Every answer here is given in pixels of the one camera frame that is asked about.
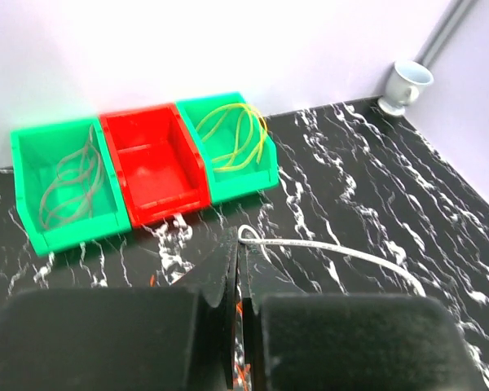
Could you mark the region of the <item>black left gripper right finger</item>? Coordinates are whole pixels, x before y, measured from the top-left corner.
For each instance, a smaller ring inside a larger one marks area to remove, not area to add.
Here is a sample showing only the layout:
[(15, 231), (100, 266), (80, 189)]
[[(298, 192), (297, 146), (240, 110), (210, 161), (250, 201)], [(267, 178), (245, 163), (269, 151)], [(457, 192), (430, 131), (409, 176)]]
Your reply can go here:
[(309, 294), (240, 246), (244, 356), (256, 390), (482, 390), (451, 314), (405, 294)]

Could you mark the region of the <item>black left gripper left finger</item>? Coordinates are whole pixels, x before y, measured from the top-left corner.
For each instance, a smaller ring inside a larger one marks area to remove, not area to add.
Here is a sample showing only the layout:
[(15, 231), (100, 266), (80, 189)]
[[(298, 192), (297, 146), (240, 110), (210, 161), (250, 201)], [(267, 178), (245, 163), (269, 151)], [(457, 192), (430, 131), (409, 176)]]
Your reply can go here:
[(236, 228), (175, 284), (50, 289), (0, 314), (0, 390), (228, 390)]

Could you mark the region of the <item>red plastic bin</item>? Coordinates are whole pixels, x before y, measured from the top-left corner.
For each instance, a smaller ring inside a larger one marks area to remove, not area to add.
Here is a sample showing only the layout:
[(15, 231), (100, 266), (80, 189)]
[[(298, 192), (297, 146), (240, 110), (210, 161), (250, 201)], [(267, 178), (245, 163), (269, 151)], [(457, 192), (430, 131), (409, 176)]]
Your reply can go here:
[(99, 116), (131, 226), (210, 204), (205, 164), (174, 103)]

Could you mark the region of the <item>left green plastic bin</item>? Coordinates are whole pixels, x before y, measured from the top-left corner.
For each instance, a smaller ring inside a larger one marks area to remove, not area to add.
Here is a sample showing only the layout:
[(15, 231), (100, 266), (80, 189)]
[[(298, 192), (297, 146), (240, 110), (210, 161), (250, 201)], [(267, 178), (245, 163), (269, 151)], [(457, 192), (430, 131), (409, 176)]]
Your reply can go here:
[(16, 209), (39, 256), (130, 229), (96, 117), (11, 132)]

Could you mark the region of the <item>green plastic bin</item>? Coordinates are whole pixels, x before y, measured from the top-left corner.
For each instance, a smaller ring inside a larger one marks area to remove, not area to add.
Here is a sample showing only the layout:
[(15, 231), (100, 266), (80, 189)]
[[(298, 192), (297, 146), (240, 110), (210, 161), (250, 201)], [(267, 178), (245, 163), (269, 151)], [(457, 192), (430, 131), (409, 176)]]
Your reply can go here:
[(277, 151), (265, 118), (240, 93), (175, 105), (204, 161), (213, 204), (278, 185)]
[(39, 256), (130, 229), (96, 117), (11, 132), (16, 209)]

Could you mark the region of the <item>right green plastic bin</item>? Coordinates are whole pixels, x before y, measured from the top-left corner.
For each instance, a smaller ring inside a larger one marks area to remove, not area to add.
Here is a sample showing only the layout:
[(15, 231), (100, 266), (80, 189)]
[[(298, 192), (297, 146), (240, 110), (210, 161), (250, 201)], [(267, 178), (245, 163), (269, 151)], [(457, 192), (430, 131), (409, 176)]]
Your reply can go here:
[(277, 151), (265, 118), (240, 93), (175, 105), (204, 161), (213, 204), (278, 185)]

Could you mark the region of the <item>white mug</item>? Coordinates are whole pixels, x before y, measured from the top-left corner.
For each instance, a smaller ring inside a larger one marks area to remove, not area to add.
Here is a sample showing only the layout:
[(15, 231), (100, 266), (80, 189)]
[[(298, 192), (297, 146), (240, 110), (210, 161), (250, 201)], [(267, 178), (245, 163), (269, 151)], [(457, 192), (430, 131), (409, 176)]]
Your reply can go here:
[(378, 107), (386, 114), (401, 117), (421, 93), (434, 83), (433, 73), (411, 60), (397, 60), (393, 64)]

